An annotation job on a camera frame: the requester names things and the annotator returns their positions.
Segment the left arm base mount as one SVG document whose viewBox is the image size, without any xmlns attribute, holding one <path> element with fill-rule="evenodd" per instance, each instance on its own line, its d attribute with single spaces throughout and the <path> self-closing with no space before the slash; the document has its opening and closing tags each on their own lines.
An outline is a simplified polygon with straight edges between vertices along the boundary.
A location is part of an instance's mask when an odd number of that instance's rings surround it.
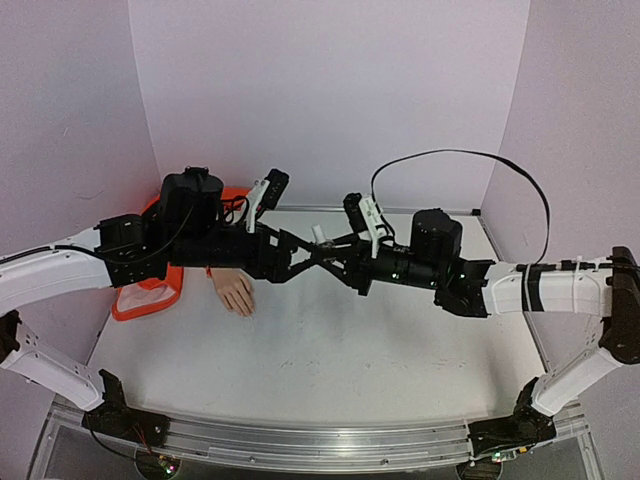
<svg viewBox="0 0 640 480">
<path fill-rule="evenodd" d="M 146 447 L 163 447 L 169 432 L 169 417 L 129 406 L 120 379 L 105 369 L 98 373 L 103 384 L 101 403 L 84 413 L 82 426 L 93 433 Z"/>
</svg>

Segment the nail polish bottle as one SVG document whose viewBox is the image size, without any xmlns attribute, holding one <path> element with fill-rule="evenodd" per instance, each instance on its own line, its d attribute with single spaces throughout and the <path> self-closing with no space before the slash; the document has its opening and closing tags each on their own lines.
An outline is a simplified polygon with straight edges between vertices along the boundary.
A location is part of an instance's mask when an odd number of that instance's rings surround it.
<svg viewBox="0 0 640 480">
<path fill-rule="evenodd" d="M 323 243 L 319 243 L 319 244 L 318 244 L 318 247 L 319 247 L 320 249 L 322 249 L 322 250 L 330 250 L 330 249 L 335 248 L 335 247 L 336 247 L 336 244 L 335 244 L 333 241 L 331 241 L 331 240 L 327 240 L 327 241 L 325 241 L 325 242 L 323 242 Z"/>
</svg>

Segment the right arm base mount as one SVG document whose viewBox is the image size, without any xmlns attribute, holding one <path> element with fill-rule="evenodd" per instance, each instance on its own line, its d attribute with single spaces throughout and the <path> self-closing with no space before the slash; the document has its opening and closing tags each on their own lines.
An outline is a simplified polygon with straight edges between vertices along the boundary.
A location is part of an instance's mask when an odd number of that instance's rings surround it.
<svg viewBox="0 0 640 480">
<path fill-rule="evenodd" d="M 469 424 L 467 438 L 471 442 L 474 459 L 497 452 L 533 447 L 556 437 L 553 417 L 540 413 L 532 406 L 532 393 L 538 380 L 538 377 L 534 377 L 524 386 L 510 415 Z"/>
</svg>

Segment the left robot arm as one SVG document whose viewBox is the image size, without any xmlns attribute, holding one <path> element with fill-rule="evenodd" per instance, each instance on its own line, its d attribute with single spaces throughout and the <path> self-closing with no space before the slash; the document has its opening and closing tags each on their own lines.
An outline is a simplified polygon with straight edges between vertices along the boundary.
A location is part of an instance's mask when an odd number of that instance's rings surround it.
<svg viewBox="0 0 640 480">
<path fill-rule="evenodd" d="M 131 433 L 133 411 L 109 396 L 112 381 L 51 348 L 27 327 L 19 308 L 69 292 L 120 288 L 162 279 L 171 266 L 241 269 L 255 279 L 285 283 L 313 266 L 294 263 L 298 249 L 314 246 L 262 225 L 289 182 L 273 169 L 246 197 L 239 220 L 224 216 L 223 182 L 207 169 L 188 167 L 163 180 L 157 208 L 127 214 L 58 242 L 1 260 L 1 366 L 59 394 L 116 437 Z"/>
</svg>

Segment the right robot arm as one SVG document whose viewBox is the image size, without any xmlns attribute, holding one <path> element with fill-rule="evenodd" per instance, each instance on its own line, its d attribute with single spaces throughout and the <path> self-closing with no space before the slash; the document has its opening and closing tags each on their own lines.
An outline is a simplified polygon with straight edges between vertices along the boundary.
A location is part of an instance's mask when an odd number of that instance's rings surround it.
<svg viewBox="0 0 640 480">
<path fill-rule="evenodd" d="M 431 289 L 435 304 L 459 317 L 551 312 L 600 320 L 573 358 L 524 389 L 529 410 L 552 417 L 607 374 L 639 362 L 639 267 L 626 247 L 593 260 L 512 264 L 463 259 L 463 227 L 440 209 L 413 215 L 407 246 L 386 245 L 390 232 L 375 207 L 350 224 L 352 235 L 333 240 L 313 226 L 315 257 L 338 262 L 338 277 L 361 295 L 384 281 Z"/>
</svg>

